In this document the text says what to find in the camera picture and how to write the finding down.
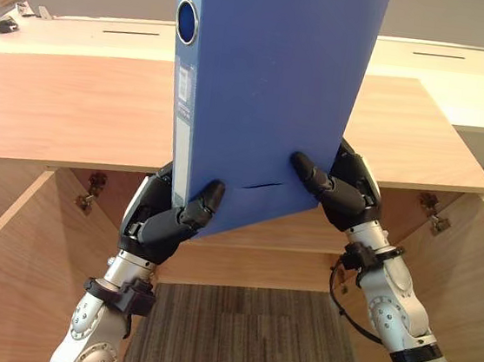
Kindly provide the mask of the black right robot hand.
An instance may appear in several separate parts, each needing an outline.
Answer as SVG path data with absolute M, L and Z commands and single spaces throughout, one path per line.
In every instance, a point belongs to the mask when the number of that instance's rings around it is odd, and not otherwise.
M 294 152 L 290 163 L 302 185 L 322 205 L 328 221 L 339 231 L 379 220 L 381 193 L 362 155 L 343 140 L 328 172 L 303 152 Z

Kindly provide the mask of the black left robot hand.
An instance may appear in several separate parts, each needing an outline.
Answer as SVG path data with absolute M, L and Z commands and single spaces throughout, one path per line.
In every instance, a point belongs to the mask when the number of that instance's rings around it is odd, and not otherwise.
M 209 182 L 192 201 L 172 205 L 173 165 L 147 174 L 131 199 L 119 227 L 117 246 L 143 260 L 160 265 L 183 241 L 195 237 L 214 218 L 225 184 Z

